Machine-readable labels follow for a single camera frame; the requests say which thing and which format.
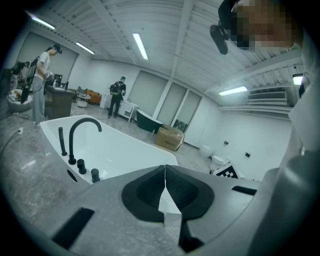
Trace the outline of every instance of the marble surface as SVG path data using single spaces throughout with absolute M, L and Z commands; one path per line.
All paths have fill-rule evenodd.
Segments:
M 0 100 L 0 109 L 4 110 L 5 104 L 5 100 Z M 72 103 L 71 114 L 93 116 L 125 134 L 154 144 L 154 134 L 121 117 L 108 119 L 107 110 L 99 106 L 88 104 L 87 108 L 80 108 Z M 0 181 L 14 212 L 42 230 L 51 210 L 62 208 L 75 195 L 55 173 L 55 163 L 42 145 L 40 128 L 34 126 L 30 118 L 31 110 L 28 110 L 0 120 L 0 149 L 15 131 L 23 127 L 23 134 L 13 135 L 0 158 Z M 209 173 L 210 160 L 200 156 L 196 148 L 183 144 L 177 152 L 172 153 L 179 166 Z M 179 227 L 169 226 L 165 229 L 177 243 Z

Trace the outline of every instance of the cardboard box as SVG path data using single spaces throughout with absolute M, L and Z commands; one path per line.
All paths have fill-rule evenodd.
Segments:
M 184 138 L 183 131 L 163 124 L 156 134 L 154 144 L 168 150 L 177 151 L 184 142 Z

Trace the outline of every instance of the toilet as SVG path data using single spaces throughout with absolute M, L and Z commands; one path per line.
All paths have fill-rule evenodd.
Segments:
M 211 164 L 210 168 L 212 170 L 215 170 L 216 168 L 223 166 L 224 164 L 231 161 L 230 157 L 228 157 L 227 155 L 224 155 L 224 154 L 216 155 L 215 153 L 213 153 L 211 155 L 211 158 L 212 158 L 212 164 Z
M 204 158 L 210 157 L 214 153 L 215 149 L 212 146 L 201 145 L 198 153 Z

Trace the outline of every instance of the black cabinet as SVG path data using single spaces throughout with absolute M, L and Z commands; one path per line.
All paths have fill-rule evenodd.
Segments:
M 74 93 L 46 86 L 44 112 L 49 120 L 70 117 Z

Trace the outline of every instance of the bathtub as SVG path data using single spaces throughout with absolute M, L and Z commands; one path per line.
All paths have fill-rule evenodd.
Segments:
M 150 115 L 146 114 L 145 112 L 141 111 L 140 109 L 136 110 L 136 121 L 138 127 L 148 131 L 150 133 L 157 133 L 159 128 L 163 125 L 162 122 L 154 119 Z
M 92 169 L 98 169 L 100 180 L 104 180 L 149 167 L 178 165 L 176 157 L 170 152 L 124 134 L 103 122 L 98 121 L 102 132 L 98 132 L 94 123 L 85 122 L 75 129 L 73 135 L 74 157 L 76 160 L 83 159 L 87 169 L 86 174 L 81 175 L 77 164 L 70 165 L 68 160 L 69 131 L 82 118 L 93 117 L 78 115 L 40 123 L 45 154 L 54 159 L 55 171 L 75 193 L 80 193 L 93 184 Z M 61 154 L 59 127 L 63 128 L 64 145 L 68 153 L 66 156 Z M 159 210 L 166 212 L 166 209 L 171 209 L 169 212 L 179 213 L 167 189 L 162 194 Z

